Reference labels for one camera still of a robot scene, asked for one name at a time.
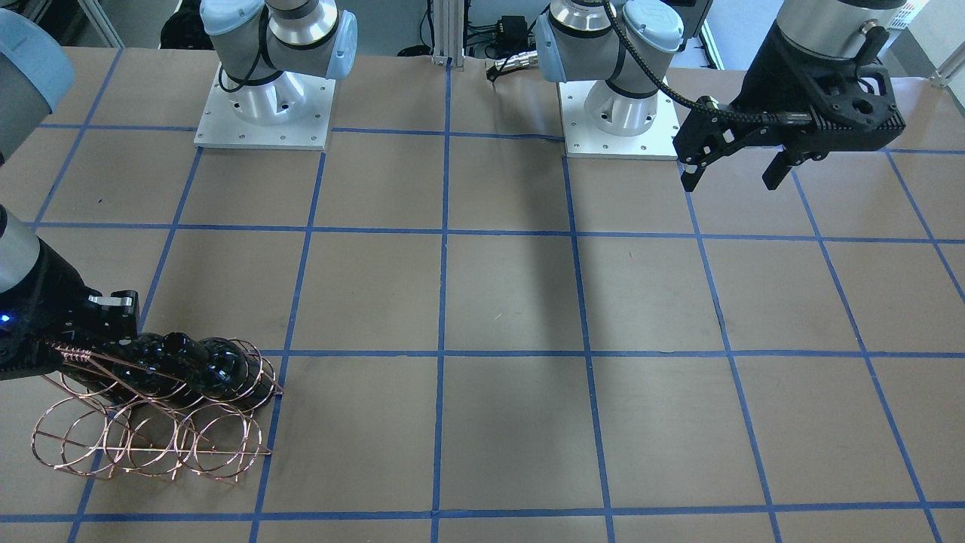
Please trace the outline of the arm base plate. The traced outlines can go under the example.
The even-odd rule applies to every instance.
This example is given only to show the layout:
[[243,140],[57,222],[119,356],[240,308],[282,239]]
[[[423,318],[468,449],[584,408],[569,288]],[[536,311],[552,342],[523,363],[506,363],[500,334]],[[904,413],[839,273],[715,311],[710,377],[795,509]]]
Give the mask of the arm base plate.
[[675,161],[676,108],[660,90],[644,99],[615,93],[605,81],[557,85],[569,158]]
[[335,80],[283,72],[238,89],[215,73],[194,137],[206,149],[324,151]]

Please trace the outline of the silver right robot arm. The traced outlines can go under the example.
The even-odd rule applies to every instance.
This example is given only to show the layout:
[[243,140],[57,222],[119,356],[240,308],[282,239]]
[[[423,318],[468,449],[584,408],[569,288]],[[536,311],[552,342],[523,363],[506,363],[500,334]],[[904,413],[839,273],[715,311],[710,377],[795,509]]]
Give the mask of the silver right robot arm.
[[[134,291],[97,291],[46,244],[42,231],[147,234],[162,243],[178,213],[195,158],[200,118],[210,119],[210,91],[240,121],[230,141],[248,146],[270,135],[283,150],[322,152],[326,110],[311,93],[330,92],[351,72],[359,23],[332,1],[224,2],[215,11],[232,71],[219,51],[62,46],[16,11],[2,10],[2,188],[17,189],[9,159],[40,158],[39,190],[26,217],[2,209],[2,378],[59,371],[54,343],[92,351],[140,330]],[[40,223],[39,214],[48,222]]]

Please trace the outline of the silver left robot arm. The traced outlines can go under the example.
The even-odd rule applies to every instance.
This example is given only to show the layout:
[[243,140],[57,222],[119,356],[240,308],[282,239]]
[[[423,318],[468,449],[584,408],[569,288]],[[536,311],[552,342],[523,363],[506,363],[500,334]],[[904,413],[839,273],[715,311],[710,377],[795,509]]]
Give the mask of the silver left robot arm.
[[664,81],[685,22],[663,1],[552,1],[535,21],[551,82],[590,81],[590,123],[615,137],[648,130],[660,95],[685,107],[672,139],[683,189],[744,148],[775,148],[762,174],[779,188],[793,168],[831,152],[872,152],[906,128],[880,51],[899,1],[785,1],[728,103],[692,100]]

